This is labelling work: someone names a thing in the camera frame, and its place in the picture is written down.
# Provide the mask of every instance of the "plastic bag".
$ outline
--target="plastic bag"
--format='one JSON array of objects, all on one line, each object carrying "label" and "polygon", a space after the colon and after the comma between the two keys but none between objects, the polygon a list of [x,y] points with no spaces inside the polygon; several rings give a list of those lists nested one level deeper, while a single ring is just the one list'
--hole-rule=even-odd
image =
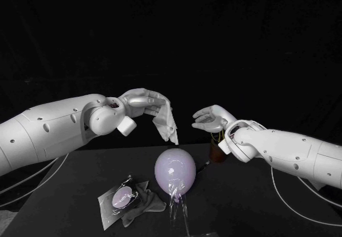
[{"label": "plastic bag", "polygon": [[100,197],[100,210],[104,230],[142,202],[132,176],[117,184]]}]

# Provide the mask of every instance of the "white cable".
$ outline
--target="white cable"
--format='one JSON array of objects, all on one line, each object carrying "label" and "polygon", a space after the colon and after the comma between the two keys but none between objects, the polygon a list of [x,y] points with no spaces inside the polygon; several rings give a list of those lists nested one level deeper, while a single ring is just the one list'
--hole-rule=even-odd
[{"label": "white cable", "polygon": [[19,183],[16,183],[13,186],[10,186],[9,188],[6,188],[5,190],[0,191],[0,194],[3,194],[5,192],[7,192],[10,189],[13,189],[19,184],[22,184],[25,181],[28,181],[31,178],[33,178],[42,171],[45,171],[45,169],[57,162],[58,158],[45,166],[44,169],[41,169],[29,178],[26,178],[23,181],[20,181]]},{"label": "white cable", "polygon": [[[273,185],[274,185],[274,188],[276,188],[276,191],[277,191],[277,194],[279,194],[279,196],[280,196],[282,201],[285,202],[285,204],[287,205],[287,207],[293,210],[293,208],[289,206],[289,204],[286,203],[285,199],[282,198],[280,192],[279,192],[279,190],[277,190],[276,182],[274,182],[274,177],[273,177]],[[339,224],[325,223],[325,222],[316,221],[316,220],[313,220],[313,219],[305,217],[305,216],[303,216],[302,214],[299,214],[295,210],[293,210],[293,212],[295,212],[299,216],[302,216],[305,219],[308,219],[308,220],[310,220],[310,221],[313,221],[313,222],[316,222],[316,223],[319,223],[319,224],[342,227],[342,225],[339,225]]]},{"label": "white cable", "polygon": [[299,177],[299,179],[300,179],[302,183],[305,184],[305,186],[309,188],[309,190],[310,190],[326,202],[329,202],[331,204],[334,204],[334,205],[342,207],[342,205],[339,205],[339,204],[336,204],[334,201],[328,200],[323,196],[319,195],[319,193],[316,193],[316,192],[313,191],[313,189],[312,189],[310,186],[305,183],[305,181],[302,180],[300,177]]},{"label": "white cable", "polygon": [[[59,170],[59,168],[61,168],[61,166],[62,166],[62,164],[59,165],[59,167],[58,167],[58,169],[57,169],[57,171],[54,172],[54,174],[51,175],[51,177],[48,178],[48,180],[52,178],[52,176],[55,175],[55,173],[58,172],[58,170]],[[15,200],[12,200],[10,202],[7,202],[6,204],[3,204],[3,205],[0,205],[0,207],[3,207],[3,206],[6,206],[6,205],[9,205],[10,203],[13,203],[15,201],[18,201],[19,199],[22,199],[25,196],[28,196],[32,192],[35,192],[39,188],[41,188],[41,186],[48,182],[48,180],[26,194],[26,195],[23,195],[22,197],[19,197],[18,199],[15,199]]]}]

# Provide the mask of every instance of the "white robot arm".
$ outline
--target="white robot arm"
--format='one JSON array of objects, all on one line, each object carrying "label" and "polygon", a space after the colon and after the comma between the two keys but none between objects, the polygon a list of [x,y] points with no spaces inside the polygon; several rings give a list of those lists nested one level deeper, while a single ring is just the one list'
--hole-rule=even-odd
[{"label": "white robot arm", "polygon": [[342,189],[342,147],[305,135],[267,129],[256,121],[237,120],[214,105],[194,115],[192,127],[208,132],[225,129],[220,147],[243,161],[263,158],[270,166],[306,178],[316,189],[326,184]]},{"label": "white robot arm", "polygon": [[140,88],[119,98],[91,94],[32,107],[0,124],[0,176],[64,156],[116,128],[127,136],[137,126],[132,118],[156,116],[165,100]]}]

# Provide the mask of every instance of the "black background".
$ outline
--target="black background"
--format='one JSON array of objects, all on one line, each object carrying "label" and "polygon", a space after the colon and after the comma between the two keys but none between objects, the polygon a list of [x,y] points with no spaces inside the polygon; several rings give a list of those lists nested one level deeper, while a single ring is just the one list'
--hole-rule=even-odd
[{"label": "black background", "polygon": [[[211,141],[191,124],[214,104],[238,119],[341,144],[341,4],[2,1],[0,122],[39,104],[91,93],[119,97],[143,87],[171,100],[181,144]],[[81,150],[172,145],[152,119],[137,117],[129,137],[114,131]],[[45,165],[9,173],[2,186]],[[2,200],[26,193],[44,175]]]}]

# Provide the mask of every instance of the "table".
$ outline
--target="table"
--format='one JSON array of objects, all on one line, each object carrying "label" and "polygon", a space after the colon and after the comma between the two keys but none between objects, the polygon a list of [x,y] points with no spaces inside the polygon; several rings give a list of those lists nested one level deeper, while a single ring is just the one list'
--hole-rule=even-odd
[{"label": "table", "polygon": [[[46,184],[35,191],[2,237],[169,237],[169,207],[149,212],[124,228],[117,221],[104,231],[98,197],[130,174],[169,203],[155,178],[155,163],[172,147],[139,147],[75,151]],[[208,161],[209,144],[181,145],[199,168]],[[59,167],[59,159],[45,179]],[[342,228],[313,223],[282,202],[270,166],[256,158],[243,163],[233,155],[211,163],[186,193],[189,232],[227,236],[339,236]],[[292,206],[321,221],[341,223],[331,206],[310,193],[299,179],[274,171],[280,193]]]}]

